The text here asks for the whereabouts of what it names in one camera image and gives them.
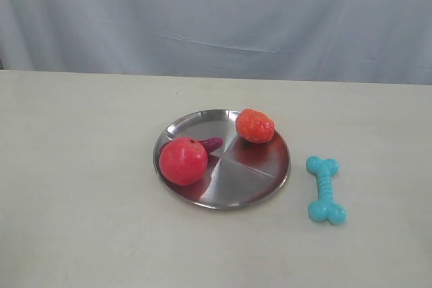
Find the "strawberry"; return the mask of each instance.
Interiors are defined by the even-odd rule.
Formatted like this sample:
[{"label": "strawberry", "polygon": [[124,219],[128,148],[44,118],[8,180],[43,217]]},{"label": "strawberry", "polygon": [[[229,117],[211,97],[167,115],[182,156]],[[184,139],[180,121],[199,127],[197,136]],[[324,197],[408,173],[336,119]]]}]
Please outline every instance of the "strawberry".
[{"label": "strawberry", "polygon": [[269,142],[275,135],[275,123],[260,111],[243,110],[236,120],[237,134],[252,143]]}]

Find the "metal plate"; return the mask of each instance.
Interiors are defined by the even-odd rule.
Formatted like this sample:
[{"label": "metal plate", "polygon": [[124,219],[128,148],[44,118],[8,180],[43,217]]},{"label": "metal plate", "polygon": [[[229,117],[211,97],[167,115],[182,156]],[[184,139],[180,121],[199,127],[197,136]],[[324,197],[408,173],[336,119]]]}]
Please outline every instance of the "metal plate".
[{"label": "metal plate", "polygon": [[[290,153],[278,132],[266,144],[246,143],[236,132],[238,111],[214,109],[199,111],[174,121],[159,136],[153,162],[159,178],[174,194],[199,206],[234,209],[250,206],[272,196],[286,182]],[[162,146],[182,136],[197,140],[223,138],[223,146],[209,156],[207,172],[187,186],[164,178],[159,168]]]}]

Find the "plate rim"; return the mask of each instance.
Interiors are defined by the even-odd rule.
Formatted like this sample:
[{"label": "plate rim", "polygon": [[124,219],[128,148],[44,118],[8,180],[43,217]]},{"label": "plate rim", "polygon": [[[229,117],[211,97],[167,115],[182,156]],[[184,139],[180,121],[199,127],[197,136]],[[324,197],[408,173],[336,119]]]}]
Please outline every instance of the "plate rim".
[{"label": "plate rim", "polygon": [[288,178],[290,177],[291,174],[291,154],[290,154],[290,148],[288,147],[288,144],[286,143],[284,137],[277,131],[277,129],[275,129],[275,133],[279,134],[279,137],[282,139],[283,145],[285,145],[286,147],[286,151],[288,154],[288,168],[286,171],[286,174],[284,175],[282,181],[279,183],[279,185],[269,194],[267,194],[266,196],[258,199],[258,200],[254,200],[252,202],[248,202],[245,204],[239,204],[239,205],[235,205],[235,206],[214,206],[214,205],[210,205],[210,204],[205,204],[202,202],[197,202],[197,201],[193,201],[191,199],[188,199],[186,197],[184,197],[183,195],[180,195],[179,193],[177,193],[176,191],[172,190],[166,183],[166,181],[163,179],[163,175],[161,174],[161,172],[159,171],[158,168],[158,163],[156,162],[156,156],[157,156],[157,148],[158,148],[158,142],[161,139],[161,136],[167,131],[167,129],[176,124],[179,120],[183,119],[183,118],[187,118],[189,116],[195,115],[195,114],[199,114],[199,113],[205,113],[205,112],[211,112],[211,111],[223,111],[223,112],[230,112],[230,113],[236,113],[236,114],[240,114],[241,111],[237,111],[237,110],[233,110],[233,109],[205,109],[202,111],[195,111],[186,115],[183,115],[179,118],[177,118],[176,120],[172,121],[167,127],[165,127],[163,129],[163,131],[159,134],[159,136],[156,139],[155,142],[155,146],[153,148],[153,167],[155,168],[157,177],[159,178],[159,182],[161,182],[163,184],[163,187],[165,187],[165,189],[171,193],[171,195],[179,198],[180,200],[187,202],[189,204],[195,205],[195,206],[199,206],[199,207],[203,207],[209,210],[238,210],[238,209],[243,209],[246,207],[251,207],[257,204],[260,204],[266,200],[269,200],[270,198],[274,197],[274,195],[276,195],[276,193],[278,193],[281,188],[288,182]]}]

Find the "white table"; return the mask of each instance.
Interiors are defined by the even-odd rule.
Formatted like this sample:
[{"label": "white table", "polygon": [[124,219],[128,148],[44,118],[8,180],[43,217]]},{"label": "white table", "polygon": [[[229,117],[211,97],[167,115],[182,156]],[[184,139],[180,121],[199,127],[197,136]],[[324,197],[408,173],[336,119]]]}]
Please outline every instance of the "white table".
[{"label": "white table", "polygon": [[[160,131],[262,110],[287,185],[235,212],[159,182]],[[342,226],[314,223],[310,155],[334,158]],[[0,72],[0,287],[432,287],[432,86]]]}]

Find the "rubber chew toy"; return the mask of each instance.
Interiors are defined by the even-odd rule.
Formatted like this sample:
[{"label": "rubber chew toy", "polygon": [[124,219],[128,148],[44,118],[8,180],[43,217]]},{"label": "rubber chew toy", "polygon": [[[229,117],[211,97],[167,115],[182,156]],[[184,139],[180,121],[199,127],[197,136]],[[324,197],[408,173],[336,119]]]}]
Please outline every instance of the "rubber chew toy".
[{"label": "rubber chew toy", "polygon": [[315,222],[328,219],[333,225],[345,222],[345,208],[335,204],[333,200],[333,188],[331,176],[339,171],[339,163],[333,159],[323,160],[317,156],[311,156],[306,161],[306,169],[317,178],[318,200],[309,205],[309,218]]}]

